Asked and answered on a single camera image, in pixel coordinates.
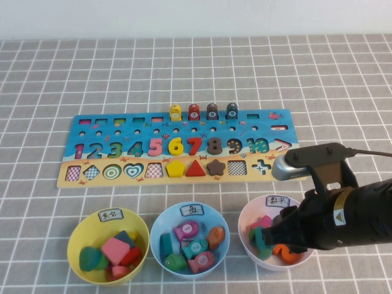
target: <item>chinese character label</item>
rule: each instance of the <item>chinese character label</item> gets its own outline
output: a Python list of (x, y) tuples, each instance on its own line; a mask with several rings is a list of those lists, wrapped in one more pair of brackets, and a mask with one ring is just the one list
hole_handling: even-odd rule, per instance
[(102, 210), (98, 213), (101, 222), (111, 221), (112, 219), (123, 219), (123, 212), (119, 208)]
[(181, 214), (183, 216), (194, 216), (194, 215), (202, 216), (202, 215), (204, 215), (203, 207), (200, 204), (185, 205), (185, 206), (182, 206), (179, 210), (181, 211)]
[(285, 196), (271, 195), (267, 197), (265, 206), (282, 207), (282, 208), (289, 207), (290, 199)]

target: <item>red triangle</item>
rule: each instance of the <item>red triangle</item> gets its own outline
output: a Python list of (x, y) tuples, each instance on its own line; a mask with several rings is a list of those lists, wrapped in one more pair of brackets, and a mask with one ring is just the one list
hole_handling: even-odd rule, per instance
[(205, 176), (206, 173), (204, 169), (200, 166), (197, 160), (194, 160), (188, 170), (185, 173), (185, 176)]

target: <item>pink number 5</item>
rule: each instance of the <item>pink number 5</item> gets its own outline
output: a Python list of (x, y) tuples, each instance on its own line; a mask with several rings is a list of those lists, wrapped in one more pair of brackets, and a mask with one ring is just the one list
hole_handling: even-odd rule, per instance
[(161, 138), (151, 139), (151, 141), (149, 143), (148, 156), (156, 157), (156, 156), (161, 155), (162, 152), (163, 152), (162, 139)]

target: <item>wooden puzzle board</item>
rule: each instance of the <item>wooden puzzle board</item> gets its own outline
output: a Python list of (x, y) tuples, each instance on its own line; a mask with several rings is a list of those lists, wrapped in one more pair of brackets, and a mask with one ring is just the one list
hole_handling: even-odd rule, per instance
[[(240, 110), (238, 119), (170, 121), (167, 113), (79, 115), (73, 120), (59, 172), (58, 187), (139, 186), (244, 181), (274, 181), (274, 158), (299, 147), (290, 110)], [(148, 156), (151, 139), (162, 139), (162, 154)], [(181, 138), (184, 152), (172, 156), (168, 145)], [(189, 155), (189, 138), (201, 138), (196, 155)], [(219, 138), (222, 152), (207, 152), (208, 141)], [(225, 164), (222, 176), (211, 176), (207, 165), (217, 159)], [(185, 165), (184, 176), (171, 178), (166, 166)], [(185, 176), (197, 160), (205, 176)]]

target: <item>table surface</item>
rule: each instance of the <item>table surface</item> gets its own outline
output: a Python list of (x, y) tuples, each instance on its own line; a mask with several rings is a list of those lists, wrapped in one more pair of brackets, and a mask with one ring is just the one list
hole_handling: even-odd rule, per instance
[[(392, 152), (392, 35), (222, 39), (0, 41), (0, 294), (391, 293), (392, 246), (315, 252), (303, 265), (267, 272), (237, 233), (243, 206), (264, 194), (301, 200), (302, 182), (57, 189), (73, 116), (168, 111), (210, 102), (220, 109), (289, 108), (301, 146), (338, 141)], [(392, 160), (349, 160), (360, 184), (392, 177)], [(230, 227), (224, 262), (206, 279), (180, 281), (149, 253), (142, 272), (113, 290), (70, 270), (72, 230), (108, 206), (137, 211), (151, 228), (188, 200), (220, 211)]]

